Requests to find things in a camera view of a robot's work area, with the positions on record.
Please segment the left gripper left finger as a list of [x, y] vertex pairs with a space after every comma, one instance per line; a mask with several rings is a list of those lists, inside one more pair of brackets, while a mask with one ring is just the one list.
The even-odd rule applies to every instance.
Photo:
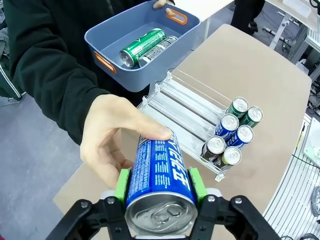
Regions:
[[100, 229], [107, 228], [110, 240], [133, 240], [125, 220], [125, 201], [131, 170], [122, 169], [115, 191], [92, 203], [77, 200], [46, 237], [46, 240], [92, 240]]

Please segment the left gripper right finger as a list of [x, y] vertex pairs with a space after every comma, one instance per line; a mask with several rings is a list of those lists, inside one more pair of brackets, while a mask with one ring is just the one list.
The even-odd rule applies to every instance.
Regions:
[[216, 225], [224, 226], [235, 240], [281, 240], [246, 196], [226, 200], [209, 193], [197, 168], [187, 173], [198, 210], [188, 240], [211, 240]]

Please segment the blue Pocari Sweat can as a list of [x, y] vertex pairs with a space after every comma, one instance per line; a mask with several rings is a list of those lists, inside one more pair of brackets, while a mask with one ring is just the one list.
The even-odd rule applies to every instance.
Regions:
[[255, 133], [249, 125], [241, 125], [227, 140], [227, 147], [242, 149], [253, 141]]
[[198, 215], [196, 202], [177, 136], [140, 136], [125, 203], [128, 226], [137, 234], [184, 233]]
[[231, 113], [225, 114], [215, 128], [215, 135], [227, 139], [239, 127], [239, 119]]

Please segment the blue bin orange handles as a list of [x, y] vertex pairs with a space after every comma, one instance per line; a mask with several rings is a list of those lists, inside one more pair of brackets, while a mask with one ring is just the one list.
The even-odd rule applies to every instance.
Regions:
[[[201, 21], [174, 5], [155, 9], [146, 1], [90, 28], [84, 35], [95, 64], [130, 92], [140, 92], [163, 80], [167, 71], [194, 45]], [[177, 40], [143, 67], [127, 67], [120, 51], [152, 29]]]

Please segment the green Chilsung Cider can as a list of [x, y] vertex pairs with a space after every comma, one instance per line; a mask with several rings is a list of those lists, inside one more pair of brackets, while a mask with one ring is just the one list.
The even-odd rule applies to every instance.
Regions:
[[238, 119], [242, 118], [243, 115], [248, 111], [249, 103], [241, 96], [237, 96], [233, 99], [230, 106], [225, 110], [226, 114], [233, 114]]
[[251, 106], [248, 108], [246, 114], [243, 116], [239, 125], [248, 125], [254, 128], [258, 123], [262, 121], [264, 114], [262, 110], [257, 106]]
[[165, 32], [160, 28], [154, 28], [124, 47], [119, 56], [127, 67], [133, 68], [142, 55], [165, 39]]

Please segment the person's right forearm black sleeve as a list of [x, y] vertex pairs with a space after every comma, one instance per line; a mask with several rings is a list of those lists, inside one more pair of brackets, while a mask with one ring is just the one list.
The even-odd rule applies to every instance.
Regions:
[[64, 41], [50, 26], [8, 26], [11, 76], [34, 98], [43, 114], [80, 144], [93, 101], [108, 93], [90, 70], [84, 40]]

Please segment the clear plastic can dispenser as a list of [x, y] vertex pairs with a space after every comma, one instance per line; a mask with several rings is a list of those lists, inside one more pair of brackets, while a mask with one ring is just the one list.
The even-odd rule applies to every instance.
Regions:
[[155, 84], [153, 92], [143, 97], [138, 109], [172, 130], [182, 152], [192, 158], [185, 162], [189, 167], [200, 163], [214, 172], [215, 180], [220, 182], [236, 165], [219, 168], [214, 160], [202, 158], [201, 152], [204, 143], [216, 136], [216, 126], [228, 107], [168, 72], [163, 81]]

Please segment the person's right hand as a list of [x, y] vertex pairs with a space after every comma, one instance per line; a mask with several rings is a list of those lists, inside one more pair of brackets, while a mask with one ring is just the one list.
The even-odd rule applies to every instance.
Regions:
[[133, 162], [121, 152], [121, 129], [150, 140], [168, 140], [172, 131], [141, 113], [126, 98], [113, 94], [98, 96], [85, 118], [80, 158], [108, 186], [115, 189], [121, 169]]

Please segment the person's left hand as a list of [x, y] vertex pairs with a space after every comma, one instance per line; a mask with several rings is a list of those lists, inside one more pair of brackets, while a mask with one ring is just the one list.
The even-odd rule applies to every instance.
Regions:
[[[174, 0], [157, 0], [154, 4], [153, 4], [153, 8], [154, 9], [159, 9], [159, 8], [163, 8], [166, 4], [170, 4], [170, 5], [175, 5]], [[170, 9], [170, 8], [166, 8], [165, 9], [166, 14], [168, 16], [174, 16], [175, 13]]]

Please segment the white slatted curved platform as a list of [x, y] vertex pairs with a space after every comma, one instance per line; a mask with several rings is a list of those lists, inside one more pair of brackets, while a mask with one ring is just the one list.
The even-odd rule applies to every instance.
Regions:
[[312, 192], [320, 186], [320, 167], [303, 150], [311, 122], [312, 118], [305, 114], [298, 143], [263, 213], [280, 240], [320, 240], [320, 216], [314, 216], [311, 210]]

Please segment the dark green striped jacket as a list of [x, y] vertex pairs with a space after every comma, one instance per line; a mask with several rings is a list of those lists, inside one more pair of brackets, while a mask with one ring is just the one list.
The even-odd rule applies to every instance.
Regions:
[[8, 26], [3, 7], [0, 0], [0, 97], [7, 99], [8, 104], [18, 103], [25, 92], [22, 92], [10, 77], [10, 43]]

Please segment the person torso black jacket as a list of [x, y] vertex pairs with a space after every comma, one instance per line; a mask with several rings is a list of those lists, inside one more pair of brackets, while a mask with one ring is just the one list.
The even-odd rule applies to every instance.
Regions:
[[[3, 0], [3, 5], [7, 29], [10, 25], [19, 27], [22, 25], [49, 26], [54, 34], [59, 35], [66, 42], [73, 43], [76, 37], [83, 39], [89, 50], [89, 46], [84, 39], [87, 30], [116, 14], [146, 1], [147, 0]], [[12, 47], [10, 45], [10, 77], [13, 82], [23, 90], [11, 74], [11, 52]], [[125, 97], [134, 105], [138, 105], [142, 97], [149, 92], [148, 87], [137, 93], [126, 90], [96, 66], [90, 50], [89, 57], [92, 61], [90, 70], [97, 76], [98, 87], [106, 90], [108, 94]]]

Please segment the person in dark trousers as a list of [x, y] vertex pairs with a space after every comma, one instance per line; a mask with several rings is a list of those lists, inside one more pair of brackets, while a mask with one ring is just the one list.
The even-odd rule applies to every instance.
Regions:
[[262, 11], [265, 0], [235, 0], [235, 9], [230, 25], [252, 36], [258, 32], [255, 18]]

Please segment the white background table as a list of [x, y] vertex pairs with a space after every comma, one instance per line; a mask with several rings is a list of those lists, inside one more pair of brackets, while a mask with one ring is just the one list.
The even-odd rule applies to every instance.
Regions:
[[318, 32], [320, 29], [320, 16], [318, 10], [313, 7], [309, 0], [265, 0], [271, 5], [284, 12], [284, 17], [269, 45], [274, 50], [284, 31], [289, 25], [290, 18], [298, 20], [309, 29]]

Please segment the white bracket green clips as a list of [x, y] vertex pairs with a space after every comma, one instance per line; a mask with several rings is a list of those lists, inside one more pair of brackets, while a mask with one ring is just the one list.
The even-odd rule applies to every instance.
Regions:
[[307, 128], [303, 153], [320, 167], [320, 122], [314, 117]]

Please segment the aluminium profile frame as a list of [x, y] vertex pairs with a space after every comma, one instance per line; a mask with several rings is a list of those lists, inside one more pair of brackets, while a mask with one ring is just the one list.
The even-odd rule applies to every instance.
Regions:
[[320, 23], [318, 30], [314, 31], [305, 25], [302, 25], [292, 42], [287, 59], [294, 65], [300, 60], [308, 47], [312, 47], [319, 54], [320, 61]]

